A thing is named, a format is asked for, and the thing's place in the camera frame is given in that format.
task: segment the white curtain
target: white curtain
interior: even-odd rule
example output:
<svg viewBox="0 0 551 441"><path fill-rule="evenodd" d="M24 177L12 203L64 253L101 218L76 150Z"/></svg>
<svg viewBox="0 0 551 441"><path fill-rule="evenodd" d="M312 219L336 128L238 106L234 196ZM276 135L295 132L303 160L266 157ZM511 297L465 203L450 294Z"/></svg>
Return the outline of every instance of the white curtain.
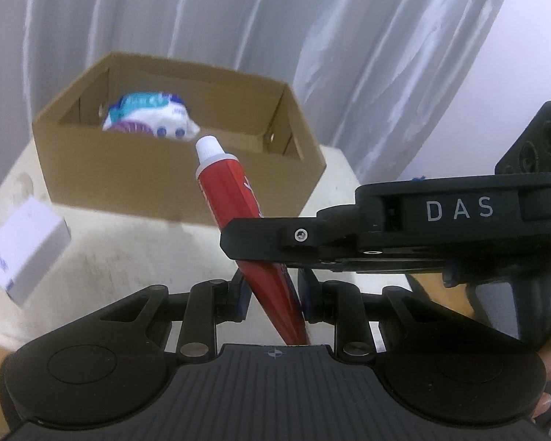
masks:
<svg viewBox="0 0 551 441"><path fill-rule="evenodd" d="M393 180L503 0L0 0L0 181L38 111L110 50L286 80L363 183Z"/></svg>

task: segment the plastic package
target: plastic package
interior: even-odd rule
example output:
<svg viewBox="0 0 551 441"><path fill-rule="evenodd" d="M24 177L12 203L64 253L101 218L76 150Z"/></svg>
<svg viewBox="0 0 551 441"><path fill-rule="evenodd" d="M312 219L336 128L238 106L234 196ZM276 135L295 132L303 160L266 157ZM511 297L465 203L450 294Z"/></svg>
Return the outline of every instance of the plastic package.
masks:
<svg viewBox="0 0 551 441"><path fill-rule="evenodd" d="M190 141L200 132L182 99L169 93L126 94L110 106L102 129L182 141Z"/></svg>

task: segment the white box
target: white box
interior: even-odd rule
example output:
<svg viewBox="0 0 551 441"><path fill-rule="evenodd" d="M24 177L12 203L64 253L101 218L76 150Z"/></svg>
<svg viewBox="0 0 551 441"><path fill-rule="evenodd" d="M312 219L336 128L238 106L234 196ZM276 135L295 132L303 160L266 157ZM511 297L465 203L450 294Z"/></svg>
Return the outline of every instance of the white box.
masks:
<svg viewBox="0 0 551 441"><path fill-rule="evenodd" d="M21 305L70 240L65 220L29 198L0 228L0 287Z"/></svg>

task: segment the white table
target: white table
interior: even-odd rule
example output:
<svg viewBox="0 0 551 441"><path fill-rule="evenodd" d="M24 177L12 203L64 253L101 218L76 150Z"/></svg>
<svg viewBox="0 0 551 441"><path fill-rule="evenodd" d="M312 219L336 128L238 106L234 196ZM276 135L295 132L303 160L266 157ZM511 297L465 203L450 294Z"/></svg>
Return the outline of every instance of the white table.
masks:
<svg viewBox="0 0 551 441"><path fill-rule="evenodd" d="M304 207L303 216L338 204L354 203L359 185L343 154L323 147L327 169ZM0 188L0 226L29 196L50 203L31 141ZM22 308L0 288L0 345L17 349L27 341L119 300L141 288L161 283L170 293L189 291L209 279L230 279L236 265L219 246L214 227L171 223L76 207L53 205L72 234L72 242ZM403 275L332 274L317 271L321 280L347 280L362 291L380 293L385 285L408 287ZM331 343L332 327L309 327L313 343ZM168 348L175 347L179 324ZM247 320L217 327L224 342L282 344L262 308L253 298Z"/></svg>

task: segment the metal rivet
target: metal rivet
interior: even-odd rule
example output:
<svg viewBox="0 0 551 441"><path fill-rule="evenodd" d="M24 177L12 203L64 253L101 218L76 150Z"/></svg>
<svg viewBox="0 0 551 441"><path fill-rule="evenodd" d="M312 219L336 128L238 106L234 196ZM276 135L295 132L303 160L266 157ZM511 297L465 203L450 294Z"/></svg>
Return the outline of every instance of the metal rivet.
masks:
<svg viewBox="0 0 551 441"><path fill-rule="evenodd" d="M299 241L303 242L307 238L309 238L309 233L306 232L306 229L298 229L296 232L294 232L294 238Z"/></svg>
<svg viewBox="0 0 551 441"><path fill-rule="evenodd" d="M350 341L345 344L343 351L350 356L365 356L372 353L372 347L363 341Z"/></svg>
<svg viewBox="0 0 551 441"><path fill-rule="evenodd" d="M180 353L190 358L204 356L206 355L206 353L208 353L208 351L209 349L204 343L198 343L197 341L186 343L180 348Z"/></svg>

